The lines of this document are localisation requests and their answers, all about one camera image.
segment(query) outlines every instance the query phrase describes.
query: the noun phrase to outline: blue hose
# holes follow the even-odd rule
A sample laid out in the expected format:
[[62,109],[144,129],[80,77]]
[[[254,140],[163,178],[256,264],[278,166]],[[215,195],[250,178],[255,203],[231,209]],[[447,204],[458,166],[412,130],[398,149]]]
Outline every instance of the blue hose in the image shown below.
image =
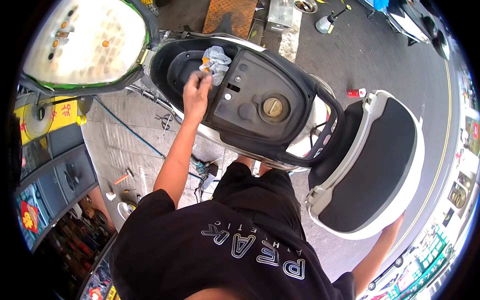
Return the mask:
[[[146,140],[144,140],[141,136],[139,136],[137,133],[135,133],[132,129],[130,129],[130,127],[128,127],[125,123],[123,123],[119,118],[117,118],[117,116],[115,116],[100,100],[97,99],[97,97],[93,96],[93,99],[95,99],[101,107],[104,108],[104,110],[107,111],[107,113],[109,113],[109,115],[112,116],[112,118],[114,118],[118,123],[120,123],[123,127],[125,127],[128,131],[130,131],[131,134],[133,134],[134,136],[136,136],[140,141],[142,141],[145,145],[147,145],[150,149],[152,149],[155,153],[157,153],[160,158],[163,158],[163,159],[166,159],[167,157],[163,154],[160,153],[160,151],[156,150],[152,145],[150,145]],[[202,178],[198,175],[195,175],[193,173],[190,173],[188,172],[188,175],[190,176],[193,176],[197,179],[200,179],[202,180]]]

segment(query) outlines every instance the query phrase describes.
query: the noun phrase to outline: orange metal plate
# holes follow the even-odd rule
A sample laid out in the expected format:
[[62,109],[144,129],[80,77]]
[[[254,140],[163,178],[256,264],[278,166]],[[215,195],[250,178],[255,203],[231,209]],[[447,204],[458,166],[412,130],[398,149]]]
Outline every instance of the orange metal plate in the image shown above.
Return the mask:
[[220,25],[226,13],[232,16],[232,34],[247,39],[257,0],[210,0],[203,33],[210,33]]

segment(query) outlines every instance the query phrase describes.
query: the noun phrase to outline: hand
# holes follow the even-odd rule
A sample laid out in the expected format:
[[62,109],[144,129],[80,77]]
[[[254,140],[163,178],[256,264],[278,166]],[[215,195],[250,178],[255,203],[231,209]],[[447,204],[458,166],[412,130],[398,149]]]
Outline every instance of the hand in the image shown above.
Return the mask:
[[212,88],[212,75],[195,71],[183,87],[184,122],[198,126],[207,110],[207,95]]
[[403,218],[405,217],[405,211],[395,220],[392,224],[388,225],[382,230],[382,233],[397,235],[400,226],[403,223]]

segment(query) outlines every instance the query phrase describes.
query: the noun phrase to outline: black shorts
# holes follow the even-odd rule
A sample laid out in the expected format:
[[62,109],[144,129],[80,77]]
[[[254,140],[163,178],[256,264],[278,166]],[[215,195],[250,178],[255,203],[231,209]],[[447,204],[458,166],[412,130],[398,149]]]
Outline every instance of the black shorts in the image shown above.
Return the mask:
[[215,188],[213,200],[245,215],[255,212],[261,214],[262,219],[272,218],[276,227],[287,225],[298,237],[305,239],[300,203],[285,171],[271,169],[255,177],[246,165],[233,162]]

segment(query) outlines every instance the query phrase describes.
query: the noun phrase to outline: metal box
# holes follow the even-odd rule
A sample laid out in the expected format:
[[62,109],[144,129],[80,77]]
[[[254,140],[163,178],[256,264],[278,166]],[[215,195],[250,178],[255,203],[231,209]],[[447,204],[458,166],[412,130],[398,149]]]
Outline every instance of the metal box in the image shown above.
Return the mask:
[[292,27],[294,0],[271,0],[265,30],[285,34]]

